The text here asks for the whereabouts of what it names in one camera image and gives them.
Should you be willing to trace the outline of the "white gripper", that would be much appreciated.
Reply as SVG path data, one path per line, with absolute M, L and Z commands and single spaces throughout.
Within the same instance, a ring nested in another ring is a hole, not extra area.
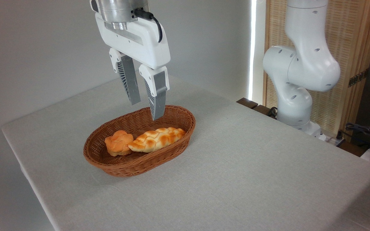
M 110 46 L 109 56 L 114 71 L 122 80 L 132 105 L 141 101 L 133 59 L 142 63 L 140 75 L 150 103 L 153 120 L 162 117 L 166 104 L 166 91 L 170 89 L 167 67 L 171 60 L 166 33 L 159 43 L 159 30 L 154 21 L 139 18 L 128 22 L 126 30 L 116 30 L 95 14 L 97 26 L 105 44 Z

